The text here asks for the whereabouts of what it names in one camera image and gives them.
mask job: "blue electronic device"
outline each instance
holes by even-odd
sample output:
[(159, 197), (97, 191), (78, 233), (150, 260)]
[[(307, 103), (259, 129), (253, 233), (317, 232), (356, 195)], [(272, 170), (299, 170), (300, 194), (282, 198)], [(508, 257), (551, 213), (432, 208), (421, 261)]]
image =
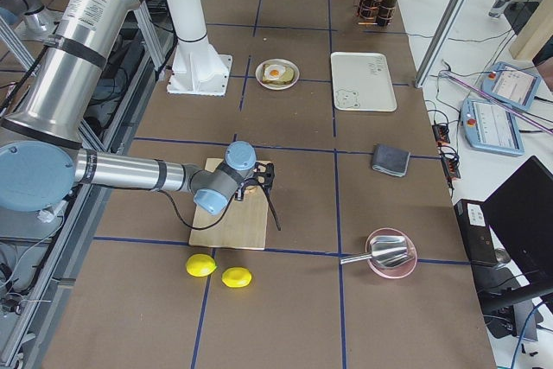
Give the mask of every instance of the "blue electronic device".
[(465, 99), (461, 122), (470, 145), (507, 156), (524, 154), (517, 121), (510, 113), (483, 99)]
[(482, 91), (521, 111), (530, 110), (542, 77), (498, 62), (482, 81)]

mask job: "black screen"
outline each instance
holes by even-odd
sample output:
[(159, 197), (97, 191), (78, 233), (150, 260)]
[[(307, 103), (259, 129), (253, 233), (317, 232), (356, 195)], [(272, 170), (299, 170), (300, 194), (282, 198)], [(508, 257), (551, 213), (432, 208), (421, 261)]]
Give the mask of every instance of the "black screen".
[[(484, 215), (531, 283), (553, 277), (553, 174), (532, 156), (486, 199)], [(553, 301), (553, 295), (542, 299)], [(553, 304), (548, 308), (553, 312)]]

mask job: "yellow lemon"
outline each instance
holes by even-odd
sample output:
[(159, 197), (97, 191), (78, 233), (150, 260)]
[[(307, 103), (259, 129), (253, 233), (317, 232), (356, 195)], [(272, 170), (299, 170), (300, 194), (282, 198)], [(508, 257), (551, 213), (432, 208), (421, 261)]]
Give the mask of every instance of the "yellow lemon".
[(205, 277), (217, 269), (215, 260), (206, 254), (194, 254), (187, 261), (188, 274), (194, 277)]
[(247, 268), (232, 267), (223, 273), (222, 280), (227, 287), (239, 289), (250, 283), (251, 273)]

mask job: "cutting board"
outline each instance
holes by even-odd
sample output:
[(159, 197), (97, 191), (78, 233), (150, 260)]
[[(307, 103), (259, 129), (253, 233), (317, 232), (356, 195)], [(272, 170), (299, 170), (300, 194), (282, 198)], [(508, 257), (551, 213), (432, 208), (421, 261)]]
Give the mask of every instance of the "cutting board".
[[(221, 162), (222, 159), (207, 159), (205, 169), (213, 172)], [(263, 250), (267, 233), (268, 209), (269, 205), (263, 190), (255, 187), (246, 191), (243, 201), (234, 200), (225, 218), (216, 226), (205, 231), (191, 231), (188, 243), (193, 246), (213, 248)], [(195, 227), (208, 226), (219, 217), (220, 215), (212, 216), (201, 207), (196, 207), (193, 225)]]

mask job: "device screen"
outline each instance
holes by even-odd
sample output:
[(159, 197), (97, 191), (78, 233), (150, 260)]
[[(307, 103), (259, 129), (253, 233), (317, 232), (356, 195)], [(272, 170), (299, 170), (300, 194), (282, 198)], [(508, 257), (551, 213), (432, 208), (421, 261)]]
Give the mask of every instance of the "device screen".
[(493, 92), (510, 101), (524, 105), (535, 81), (535, 76), (505, 65), (504, 69), (499, 72), (498, 80), (493, 86)]
[(491, 146), (518, 149), (507, 111), (490, 103), (474, 102), (480, 141)]

